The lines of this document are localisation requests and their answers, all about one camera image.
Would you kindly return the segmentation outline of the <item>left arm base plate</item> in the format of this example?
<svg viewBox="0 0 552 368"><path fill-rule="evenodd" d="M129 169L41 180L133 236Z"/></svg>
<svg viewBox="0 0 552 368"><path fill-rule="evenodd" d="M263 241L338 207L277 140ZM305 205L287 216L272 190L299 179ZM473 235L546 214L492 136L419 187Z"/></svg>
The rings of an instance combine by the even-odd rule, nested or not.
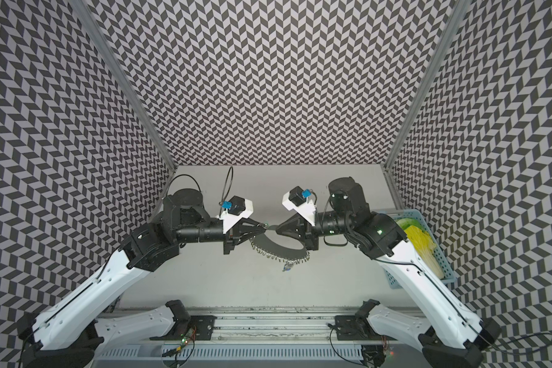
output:
<svg viewBox="0 0 552 368"><path fill-rule="evenodd" d="M161 337L150 340L182 340L192 338L194 341L211 340L216 317L212 315L195 315L173 323L170 331Z"/></svg>

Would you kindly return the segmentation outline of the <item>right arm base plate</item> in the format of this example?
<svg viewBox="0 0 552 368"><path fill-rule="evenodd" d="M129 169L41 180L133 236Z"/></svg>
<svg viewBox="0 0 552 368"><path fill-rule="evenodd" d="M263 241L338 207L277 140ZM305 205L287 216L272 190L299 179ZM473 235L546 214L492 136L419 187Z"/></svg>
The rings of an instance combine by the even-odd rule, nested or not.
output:
<svg viewBox="0 0 552 368"><path fill-rule="evenodd" d="M354 315L336 315L334 323L328 326L341 341L382 341L383 337L395 341L388 335L378 334L364 319Z"/></svg>

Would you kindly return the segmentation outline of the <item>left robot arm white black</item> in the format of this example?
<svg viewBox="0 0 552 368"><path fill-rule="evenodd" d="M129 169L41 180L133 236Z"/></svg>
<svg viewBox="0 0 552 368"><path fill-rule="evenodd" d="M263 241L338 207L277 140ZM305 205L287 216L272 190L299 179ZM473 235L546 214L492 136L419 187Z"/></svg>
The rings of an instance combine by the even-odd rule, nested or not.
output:
<svg viewBox="0 0 552 368"><path fill-rule="evenodd" d="M178 256L186 244L222 242L225 254L265 233L251 219L249 199L232 197L218 218L207 213L200 190L182 189L163 199L151 222L133 230L80 287L41 313L17 322L19 367L85 367L103 352L132 340L170 337L190 316L180 301L118 321L98 316L129 287Z"/></svg>

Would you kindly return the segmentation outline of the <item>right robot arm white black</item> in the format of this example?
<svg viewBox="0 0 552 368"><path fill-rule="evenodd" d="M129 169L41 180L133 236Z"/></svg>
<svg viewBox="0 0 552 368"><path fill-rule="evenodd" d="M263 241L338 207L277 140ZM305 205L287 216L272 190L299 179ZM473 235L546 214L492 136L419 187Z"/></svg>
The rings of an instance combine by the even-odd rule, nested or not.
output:
<svg viewBox="0 0 552 368"><path fill-rule="evenodd" d="M310 190L296 186L285 193L282 204L295 214L277 226L277 234L303 245L320 237L344 236L391 274L424 314L415 318L368 300L356 313L364 327L416 349L432 367L481 366L483 352L501 334L499 324L481 319L455 297L398 223L370 209L362 186L353 178L333 180L328 191L331 210L322 213L310 199Z"/></svg>

